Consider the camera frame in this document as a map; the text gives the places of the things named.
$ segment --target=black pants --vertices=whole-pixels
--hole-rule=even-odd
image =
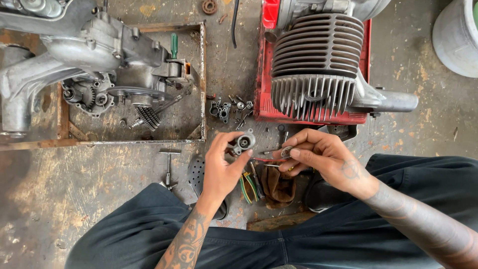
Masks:
[[[478,161],[465,157],[374,155],[367,170],[390,187],[478,230]],[[189,214],[159,184],[91,228],[73,247],[66,269],[153,269]],[[196,268],[420,268],[440,265],[356,199],[293,228],[253,232],[211,227]]]

